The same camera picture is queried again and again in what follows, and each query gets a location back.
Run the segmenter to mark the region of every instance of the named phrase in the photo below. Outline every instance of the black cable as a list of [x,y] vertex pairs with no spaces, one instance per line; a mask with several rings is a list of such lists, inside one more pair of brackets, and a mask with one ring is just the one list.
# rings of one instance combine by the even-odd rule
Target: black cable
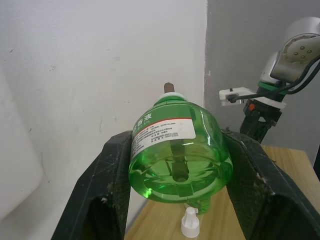
[[[268,92],[263,92],[263,93],[256,93],[256,94],[251,94],[251,95],[245,95],[245,96],[234,96],[234,95],[230,95],[229,98],[227,97],[227,100],[231,103],[235,103],[237,100],[246,100],[246,99],[255,99],[255,98],[261,98],[261,97],[265,97],[268,95],[272,95],[272,94],[277,94],[289,89],[292,89],[293,87],[299,85],[306,77],[306,75],[308,74],[310,68],[318,61],[320,60],[320,55],[315,57],[314,59],[312,59],[307,66],[305,67],[305,69],[303,70],[303,72],[301,73],[301,75],[297,78],[296,81],[294,81],[293,83],[284,86],[284,87],[280,87],[276,90],[273,91],[268,91]],[[310,74],[310,76],[313,76],[312,78],[310,78],[310,76],[307,78],[306,81],[311,82],[311,80],[314,78],[314,76],[318,73],[319,70],[317,70],[317,67],[312,71],[312,73]]]
[[302,89],[304,89],[317,75],[317,73],[320,71],[320,62],[318,65],[314,68],[314,70],[311,72],[311,74],[308,76],[308,78],[296,89],[288,91],[286,94],[292,95],[300,92]]

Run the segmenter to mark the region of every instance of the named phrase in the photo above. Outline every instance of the white wall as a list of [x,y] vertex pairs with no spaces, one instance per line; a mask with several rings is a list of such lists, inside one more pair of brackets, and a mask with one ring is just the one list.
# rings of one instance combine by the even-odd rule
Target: white wall
[[[203,105],[205,0],[1,0],[0,64],[42,161],[0,239],[50,239],[82,172],[165,82]],[[128,221],[144,200],[131,193]]]
[[[258,89],[286,28],[299,18],[319,18],[319,9],[318,0],[208,0],[204,102],[221,127],[239,131],[245,115],[244,105],[221,107],[219,90]],[[287,107],[262,143],[305,150],[313,162],[320,143],[319,89],[317,76],[303,91],[286,96]]]

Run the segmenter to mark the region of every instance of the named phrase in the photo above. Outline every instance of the white nozzle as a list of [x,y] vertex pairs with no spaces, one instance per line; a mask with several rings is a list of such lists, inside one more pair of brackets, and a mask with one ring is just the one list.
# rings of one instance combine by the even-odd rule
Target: white nozzle
[[181,220],[181,232],[187,238],[195,238],[200,232],[200,222],[193,207],[188,207]]

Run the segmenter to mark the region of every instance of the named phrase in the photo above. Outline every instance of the wooden table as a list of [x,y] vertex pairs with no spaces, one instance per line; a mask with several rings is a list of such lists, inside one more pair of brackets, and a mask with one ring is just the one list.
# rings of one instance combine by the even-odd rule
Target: wooden table
[[[299,186],[320,213],[320,183],[306,153],[280,147],[263,146],[264,151]],[[181,233],[183,204],[148,201],[125,240],[188,240]],[[194,240],[244,240],[226,188],[211,197],[209,212],[198,215],[200,234]]]

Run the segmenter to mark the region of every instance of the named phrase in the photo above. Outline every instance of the gray wall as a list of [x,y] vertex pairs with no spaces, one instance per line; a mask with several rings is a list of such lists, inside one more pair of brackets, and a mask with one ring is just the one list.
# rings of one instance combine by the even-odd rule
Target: gray wall
[[[222,107],[219,90],[256,90],[289,24],[302,17],[320,18],[319,9],[319,0],[208,0],[204,106],[221,128],[238,131],[245,116],[244,105]],[[262,144],[305,150],[314,162],[320,143],[319,76],[300,93],[285,97],[287,107]]]

